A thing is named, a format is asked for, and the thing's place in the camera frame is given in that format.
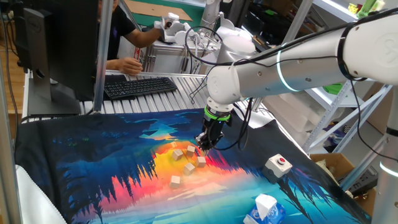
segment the black keyboard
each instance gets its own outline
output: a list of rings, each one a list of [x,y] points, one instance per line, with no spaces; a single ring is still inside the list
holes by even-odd
[[[111,100],[126,96],[141,96],[176,90],[169,78],[151,78],[134,81],[105,83],[104,91]]]

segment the man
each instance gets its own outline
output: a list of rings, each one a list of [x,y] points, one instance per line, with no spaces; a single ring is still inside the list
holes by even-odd
[[[113,0],[111,33],[109,37],[106,69],[119,70],[128,75],[137,75],[142,71],[142,65],[137,59],[132,57],[118,58],[120,38],[123,36],[134,46],[143,48],[151,45],[160,37],[160,30],[153,28],[148,32],[138,31],[118,4],[119,0]],[[101,9],[102,0],[99,0],[98,21],[101,19]]]

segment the emergency stop button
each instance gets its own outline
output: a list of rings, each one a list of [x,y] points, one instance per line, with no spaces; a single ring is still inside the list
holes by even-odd
[[[284,165],[285,162],[286,162],[286,160],[285,160],[284,158],[282,158],[282,157],[278,159],[278,163],[279,163],[280,165]]]

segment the wooden block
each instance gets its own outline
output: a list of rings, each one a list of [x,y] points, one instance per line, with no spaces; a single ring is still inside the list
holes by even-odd
[[[206,166],[206,158],[202,156],[198,156],[195,164],[198,168],[203,168]]]
[[[183,155],[184,153],[181,151],[181,149],[176,149],[174,150],[172,157],[175,161],[179,161]]]
[[[188,163],[187,165],[185,165],[184,167],[184,174],[185,175],[191,175],[193,173],[193,171],[195,170],[195,166],[192,165],[192,163]]]
[[[188,146],[188,148],[187,148],[187,156],[192,157],[193,155],[195,155],[195,147]]]
[[[172,176],[172,180],[170,181],[170,187],[177,189],[180,187],[180,177]]]

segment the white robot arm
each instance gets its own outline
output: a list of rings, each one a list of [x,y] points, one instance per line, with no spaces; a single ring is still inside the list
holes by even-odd
[[[223,136],[222,126],[232,104],[241,99],[362,77],[398,85],[397,21],[398,14],[390,10],[339,29],[302,37],[250,59],[213,67],[207,79],[210,97],[203,132],[195,137],[199,147],[209,150],[215,146]]]

